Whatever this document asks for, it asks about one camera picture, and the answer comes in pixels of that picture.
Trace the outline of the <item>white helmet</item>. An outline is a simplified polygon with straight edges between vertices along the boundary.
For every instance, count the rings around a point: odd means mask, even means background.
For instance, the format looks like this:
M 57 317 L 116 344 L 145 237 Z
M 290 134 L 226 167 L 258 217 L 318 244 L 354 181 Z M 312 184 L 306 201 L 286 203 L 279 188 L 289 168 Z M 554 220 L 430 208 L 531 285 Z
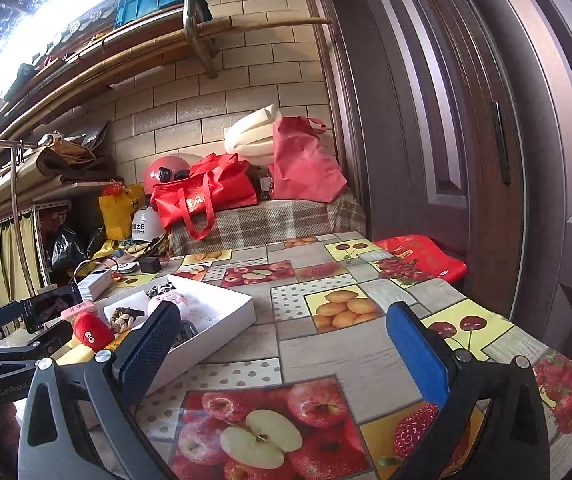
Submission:
M 151 206 L 139 209 L 133 215 L 131 237 L 134 242 L 149 243 L 163 236 L 165 232 L 159 214 Z

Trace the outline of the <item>black plastic bag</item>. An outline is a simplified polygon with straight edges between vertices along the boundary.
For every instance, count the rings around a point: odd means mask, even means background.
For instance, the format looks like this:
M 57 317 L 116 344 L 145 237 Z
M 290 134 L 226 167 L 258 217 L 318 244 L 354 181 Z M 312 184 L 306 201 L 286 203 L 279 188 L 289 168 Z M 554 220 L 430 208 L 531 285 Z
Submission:
M 95 229 L 88 238 L 78 237 L 70 226 L 62 226 L 56 233 L 51 255 L 51 269 L 55 273 L 71 273 L 83 260 L 89 259 L 104 244 L 104 228 Z

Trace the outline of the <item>black charger block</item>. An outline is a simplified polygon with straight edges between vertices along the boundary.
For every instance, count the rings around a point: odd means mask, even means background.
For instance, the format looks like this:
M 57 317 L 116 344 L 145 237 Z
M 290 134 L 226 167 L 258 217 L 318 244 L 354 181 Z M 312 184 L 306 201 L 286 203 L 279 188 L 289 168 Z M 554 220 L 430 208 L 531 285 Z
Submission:
M 161 262 L 157 257 L 141 257 L 137 262 L 142 273 L 157 274 L 161 271 Z

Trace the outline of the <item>red helmet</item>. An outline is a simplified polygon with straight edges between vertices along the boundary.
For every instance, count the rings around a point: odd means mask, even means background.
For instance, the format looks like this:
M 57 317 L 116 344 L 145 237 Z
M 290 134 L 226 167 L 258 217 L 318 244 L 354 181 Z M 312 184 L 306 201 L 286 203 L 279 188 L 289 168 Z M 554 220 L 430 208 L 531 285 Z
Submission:
M 182 179 L 190 174 L 190 164 L 177 154 L 164 155 L 151 162 L 144 172 L 143 188 L 146 195 L 158 184 Z

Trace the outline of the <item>metal shelf rack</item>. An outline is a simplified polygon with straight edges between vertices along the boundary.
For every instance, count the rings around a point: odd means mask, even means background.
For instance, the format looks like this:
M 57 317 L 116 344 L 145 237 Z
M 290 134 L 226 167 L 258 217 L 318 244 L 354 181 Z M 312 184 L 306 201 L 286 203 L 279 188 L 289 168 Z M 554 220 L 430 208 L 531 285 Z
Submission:
M 78 144 L 0 141 L 0 307 L 68 280 L 51 269 L 55 235 L 101 228 L 100 189 L 118 179 L 111 156 Z

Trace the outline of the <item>plaid cloth covered bench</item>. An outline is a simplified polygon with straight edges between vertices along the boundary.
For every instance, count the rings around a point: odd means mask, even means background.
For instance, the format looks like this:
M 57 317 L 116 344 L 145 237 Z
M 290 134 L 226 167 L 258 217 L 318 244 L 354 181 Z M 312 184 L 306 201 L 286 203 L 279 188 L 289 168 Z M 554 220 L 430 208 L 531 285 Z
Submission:
M 182 223 L 172 226 L 170 249 L 175 255 L 254 247 L 317 235 L 366 232 L 366 217 L 349 192 L 329 204 L 310 200 L 265 200 L 221 210 L 203 240 L 194 240 Z

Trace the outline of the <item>red tote bag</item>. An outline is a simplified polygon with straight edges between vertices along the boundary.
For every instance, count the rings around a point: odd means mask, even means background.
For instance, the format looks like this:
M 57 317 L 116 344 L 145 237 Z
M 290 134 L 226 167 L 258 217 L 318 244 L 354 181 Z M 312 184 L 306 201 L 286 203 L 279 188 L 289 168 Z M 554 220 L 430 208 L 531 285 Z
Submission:
M 237 154 L 210 154 L 191 166 L 186 178 L 155 185 L 150 203 L 161 225 L 168 230 L 182 222 L 194 240 L 203 240 L 217 211 L 258 203 L 249 167 Z

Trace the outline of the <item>red printed plastic bag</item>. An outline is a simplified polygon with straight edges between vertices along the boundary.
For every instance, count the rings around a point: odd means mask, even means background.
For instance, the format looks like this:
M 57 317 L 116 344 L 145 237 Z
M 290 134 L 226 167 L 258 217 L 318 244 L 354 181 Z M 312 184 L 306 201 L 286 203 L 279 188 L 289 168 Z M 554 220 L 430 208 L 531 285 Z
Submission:
M 456 284 L 467 273 L 463 261 L 448 256 L 428 236 L 401 235 L 376 240 L 375 244 L 389 254 L 389 257 L 375 263 L 379 276 L 402 287 L 411 287 L 432 278 Z

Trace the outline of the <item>yellow shopping bag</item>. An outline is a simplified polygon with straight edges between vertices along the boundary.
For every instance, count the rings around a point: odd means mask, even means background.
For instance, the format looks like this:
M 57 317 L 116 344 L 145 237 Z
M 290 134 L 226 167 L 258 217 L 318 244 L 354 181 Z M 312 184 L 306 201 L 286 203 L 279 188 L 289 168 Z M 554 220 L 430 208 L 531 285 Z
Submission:
M 139 183 L 109 182 L 100 192 L 98 206 L 108 240 L 122 242 L 131 236 L 134 214 L 145 206 L 144 188 Z

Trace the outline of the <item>white foam roll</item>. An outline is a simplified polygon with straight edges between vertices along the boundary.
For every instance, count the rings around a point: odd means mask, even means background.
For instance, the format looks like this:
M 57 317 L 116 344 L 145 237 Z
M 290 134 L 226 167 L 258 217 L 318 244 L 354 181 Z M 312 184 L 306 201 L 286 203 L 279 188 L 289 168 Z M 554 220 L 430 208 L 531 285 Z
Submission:
M 275 104 L 260 108 L 242 118 L 224 132 L 224 148 L 254 166 L 269 166 L 274 160 L 273 129 L 282 118 Z

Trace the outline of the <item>red fabric bag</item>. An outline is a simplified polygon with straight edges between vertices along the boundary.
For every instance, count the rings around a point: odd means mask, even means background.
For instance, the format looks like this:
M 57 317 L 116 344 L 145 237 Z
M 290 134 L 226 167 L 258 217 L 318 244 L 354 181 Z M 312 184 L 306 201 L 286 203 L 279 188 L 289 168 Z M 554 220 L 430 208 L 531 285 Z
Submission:
M 347 180 L 321 139 L 326 131 L 324 122 L 301 116 L 283 116 L 273 125 L 274 200 L 329 204 L 344 192 Z

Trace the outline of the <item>cow pattern fabric pouch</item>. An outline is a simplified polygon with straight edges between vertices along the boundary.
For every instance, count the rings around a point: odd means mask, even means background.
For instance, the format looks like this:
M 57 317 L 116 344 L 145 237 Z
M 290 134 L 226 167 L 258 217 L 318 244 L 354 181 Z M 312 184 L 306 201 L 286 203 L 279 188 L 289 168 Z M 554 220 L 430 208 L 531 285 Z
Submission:
M 175 286 L 171 282 L 164 282 L 158 283 L 152 286 L 147 292 L 146 296 L 149 299 L 156 298 L 165 294 L 166 292 L 170 292 L 170 290 L 175 290 Z

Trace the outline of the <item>dark wooden door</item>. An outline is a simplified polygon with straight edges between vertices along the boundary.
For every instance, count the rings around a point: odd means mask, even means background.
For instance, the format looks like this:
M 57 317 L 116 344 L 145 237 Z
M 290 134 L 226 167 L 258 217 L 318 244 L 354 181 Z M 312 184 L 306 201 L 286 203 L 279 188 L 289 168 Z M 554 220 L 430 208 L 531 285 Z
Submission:
M 572 0 L 310 3 L 371 236 L 429 236 L 572 356 Z

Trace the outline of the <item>white shallow cardboard box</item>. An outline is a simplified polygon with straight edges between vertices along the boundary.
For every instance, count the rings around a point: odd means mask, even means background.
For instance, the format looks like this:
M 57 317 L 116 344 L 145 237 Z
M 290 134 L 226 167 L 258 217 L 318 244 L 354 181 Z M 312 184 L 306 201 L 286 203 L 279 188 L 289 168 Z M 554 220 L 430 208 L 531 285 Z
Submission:
M 169 289 L 168 299 L 179 304 L 181 318 L 195 325 L 197 335 L 169 351 L 148 393 L 172 382 L 256 322 L 251 296 L 174 275 L 155 278 L 145 285 L 120 289 L 96 302 L 97 313 L 105 322 L 110 320 L 118 307 L 148 313 L 157 305 L 156 299 L 147 296 L 155 287 Z

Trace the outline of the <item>clear pink plastic case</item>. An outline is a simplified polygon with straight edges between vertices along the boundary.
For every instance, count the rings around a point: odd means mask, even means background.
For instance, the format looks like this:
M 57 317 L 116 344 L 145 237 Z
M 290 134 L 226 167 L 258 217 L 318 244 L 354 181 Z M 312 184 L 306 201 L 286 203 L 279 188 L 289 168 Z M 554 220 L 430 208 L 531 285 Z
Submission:
M 77 315 L 84 312 L 94 312 L 96 310 L 95 304 L 92 301 L 83 301 L 80 304 L 75 304 L 74 306 L 63 310 L 60 312 L 60 317 L 64 320 L 71 320 Z

